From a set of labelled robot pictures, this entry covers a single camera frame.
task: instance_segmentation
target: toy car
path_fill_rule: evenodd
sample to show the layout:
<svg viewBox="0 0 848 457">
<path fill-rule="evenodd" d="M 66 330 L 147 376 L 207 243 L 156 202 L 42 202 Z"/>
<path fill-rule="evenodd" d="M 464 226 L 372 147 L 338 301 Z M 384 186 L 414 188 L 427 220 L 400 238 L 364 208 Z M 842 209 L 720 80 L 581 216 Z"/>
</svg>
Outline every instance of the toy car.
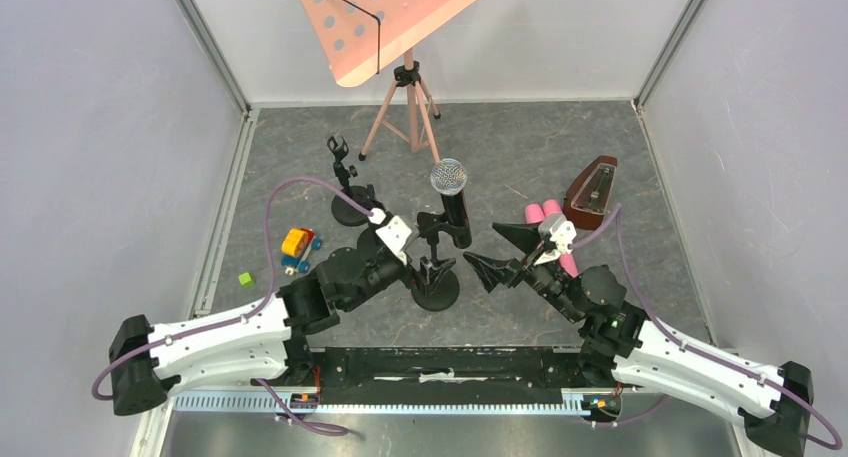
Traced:
<svg viewBox="0 0 848 457">
<path fill-rule="evenodd" d="M 289 230 L 281 250 L 283 251 L 283 259 L 280 264 L 286 269 L 286 275 L 294 275 L 296 272 L 305 274 L 309 272 L 309 262 L 306 258 L 309 257 L 309 252 L 321 248 L 321 239 L 315 236 L 315 231 L 312 229 L 299 228 Z"/>
</svg>

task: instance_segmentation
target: music stand tripod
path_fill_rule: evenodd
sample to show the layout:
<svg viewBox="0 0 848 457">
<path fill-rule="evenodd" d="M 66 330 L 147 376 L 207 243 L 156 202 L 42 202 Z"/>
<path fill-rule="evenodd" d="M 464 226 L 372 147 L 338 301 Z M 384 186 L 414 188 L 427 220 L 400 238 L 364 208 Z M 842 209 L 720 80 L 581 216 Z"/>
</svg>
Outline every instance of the music stand tripod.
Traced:
<svg viewBox="0 0 848 457">
<path fill-rule="evenodd" d="M 407 50 L 403 54 L 403 65 L 396 67 L 394 70 L 395 80 L 389 86 L 389 91 L 386 94 L 386 99 L 377 112 L 377 118 L 374 119 L 374 125 L 371 127 L 371 132 L 368 133 L 368 138 L 365 140 L 365 145 L 362 147 L 362 152 L 359 154 L 359 160 L 365 160 L 368 156 L 368 149 L 374 141 L 374 136 L 377 135 L 377 130 L 380 125 L 385 125 L 389 130 L 396 133 L 400 138 L 409 142 L 413 152 L 418 152 L 422 147 L 430 146 L 430 151 L 433 153 L 433 160 L 438 162 L 439 149 L 436 147 L 436 138 L 433 137 L 433 127 L 430 125 L 430 109 L 433 110 L 433 118 L 440 119 L 442 114 L 439 113 L 439 108 L 433 102 L 433 96 L 427 89 L 427 84 L 419 72 L 420 65 L 418 61 L 412 58 L 412 49 Z M 409 135 L 407 136 L 397 127 L 389 123 L 385 119 L 386 110 L 392 102 L 392 97 L 398 87 L 406 87 L 406 105 L 409 109 Z M 421 113 L 421 119 L 424 121 L 423 128 L 418 130 L 418 113 Z M 422 134 L 427 134 L 427 141 L 421 142 Z"/>
</svg>

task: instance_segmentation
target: gray wall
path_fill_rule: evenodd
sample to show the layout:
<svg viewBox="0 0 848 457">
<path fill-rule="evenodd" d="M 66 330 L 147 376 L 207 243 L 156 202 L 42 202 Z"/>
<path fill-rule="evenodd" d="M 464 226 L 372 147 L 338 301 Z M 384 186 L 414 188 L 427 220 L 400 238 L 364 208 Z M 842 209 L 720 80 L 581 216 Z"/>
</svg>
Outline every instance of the gray wall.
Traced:
<svg viewBox="0 0 848 457">
<path fill-rule="evenodd" d="M 127 454 L 89 386 L 183 317 L 238 120 L 173 0 L 0 0 L 0 455 Z"/>
<path fill-rule="evenodd" d="M 713 330 L 809 366 L 844 433 L 846 2 L 709 0 L 646 109 Z"/>
<path fill-rule="evenodd" d="M 359 87 L 342 88 L 327 70 L 300 0 L 196 1 L 253 102 L 379 104 L 391 69 L 401 64 L 398 59 Z M 416 45 L 415 58 L 437 101 L 627 99 L 639 90 L 685 5 L 478 0 Z M 389 12 L 386 25 L 394 17 Z M 405 102 L 402 94 L 397 102 Z"/>
</svg>

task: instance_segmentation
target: pink cylinder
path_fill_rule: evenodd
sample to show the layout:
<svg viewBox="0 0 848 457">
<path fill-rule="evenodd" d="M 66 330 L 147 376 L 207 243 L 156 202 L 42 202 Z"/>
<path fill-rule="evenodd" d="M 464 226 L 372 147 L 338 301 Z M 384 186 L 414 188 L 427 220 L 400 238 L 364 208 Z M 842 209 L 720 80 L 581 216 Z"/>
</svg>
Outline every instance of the pink cylinder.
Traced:
<svg viewBox="0 0 848 457">
<path fill-rule="evenodd" d="M 546 200 L 545 203 L 542 204 L 542 211 L 545 213 L 545 217 L 561 214 L 562 207 L 559 206 L 559 202 L 556 200 Z M 577 261 L 574 260 L 574 253 L 570 254 L 562 254 L 559 257 L 559 265 L 565 270 L 565 272 L 572 276 L 577 277 L 580 272 L 577 270 Z"/>
<path fill-rule="evenodd" d="M 538 224 L 545 220 L 545 212 L 539 204 L 530 204 L 524 209 L 524 221 L 528 224 Z"/>
</svg>

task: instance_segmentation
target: black string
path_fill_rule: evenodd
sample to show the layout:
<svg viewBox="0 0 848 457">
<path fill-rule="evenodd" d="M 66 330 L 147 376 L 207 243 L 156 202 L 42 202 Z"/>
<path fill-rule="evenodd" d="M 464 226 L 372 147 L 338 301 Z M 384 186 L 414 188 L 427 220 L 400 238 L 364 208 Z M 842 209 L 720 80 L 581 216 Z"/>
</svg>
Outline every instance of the black string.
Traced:
<svg viewBox="0 0 848 457">
<path fill-rule="evenodd" d="M 351 7 L 370 15 L 371 17 L 374 18 L 374 20 L 377 21 L 377 74 L 379 75 L 380 74 L 380 29 L 382 27 L 381 23 L 380 23 L 380 18 L 377 17 L 376 15 L 372 14 L 371 12 L 368 12 L 367 10 L 363 9 L 362 7 L 354 4 L 353 2 L 351 2 L 349 0 L 341 0 L 341 1 L 346 2 Z"/>
</svg>

